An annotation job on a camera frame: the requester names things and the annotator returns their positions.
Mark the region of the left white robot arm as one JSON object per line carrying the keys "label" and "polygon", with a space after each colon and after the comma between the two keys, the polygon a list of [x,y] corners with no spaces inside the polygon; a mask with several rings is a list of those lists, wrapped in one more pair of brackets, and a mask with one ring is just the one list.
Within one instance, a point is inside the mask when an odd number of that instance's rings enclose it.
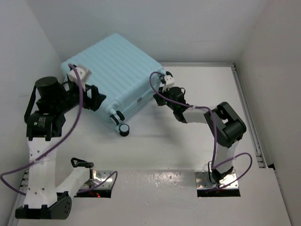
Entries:
{"label": "left white robot arm", "polygon": [[68,90],[48,76],[34,84],[24,114],[30,154],[28,188],[23,205],[15,210],[17,219],[67,219],[73,197],[92,178],[94,164],[73,158],[72,173],[60,186],[55,185],[56,153],[66,139],[62,136],[65,114],[76,106],[78,113],[96,111],[106,98],[94,85],[67,83]]}

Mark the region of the light blue suitcase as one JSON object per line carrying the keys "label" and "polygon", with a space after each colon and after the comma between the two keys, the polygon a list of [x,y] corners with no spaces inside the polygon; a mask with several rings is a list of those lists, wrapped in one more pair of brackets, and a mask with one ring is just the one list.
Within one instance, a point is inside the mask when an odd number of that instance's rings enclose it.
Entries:
{"label": "light blue suitcase", "polygon": [[[61,64],[63,74],[69,64],[82,65],[91,71],[87,85],[94,85],[106,95],[96,114],[119,133],[119,126],[138,112],[160,86],[163,66],[121,35],[114,33]],[[117,110],[125,117],[115,125],[110,115]]]}

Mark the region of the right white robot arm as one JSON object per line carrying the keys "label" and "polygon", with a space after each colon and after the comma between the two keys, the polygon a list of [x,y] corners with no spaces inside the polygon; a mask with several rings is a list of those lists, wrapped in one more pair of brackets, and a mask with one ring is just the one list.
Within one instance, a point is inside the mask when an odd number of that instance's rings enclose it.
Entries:
{"label": "right white robot arm", "polygon": [[212,109],[192,106],[186,103],[184,94],[180,87],[172,87],[165,92],[159,88],[153,97],[158,106],[168,106],[179,122],[209,126],[214,137],[210,178],[219,183],[233,170],[234,152],[237,142],[246,132],[246,125],[228,102]]}

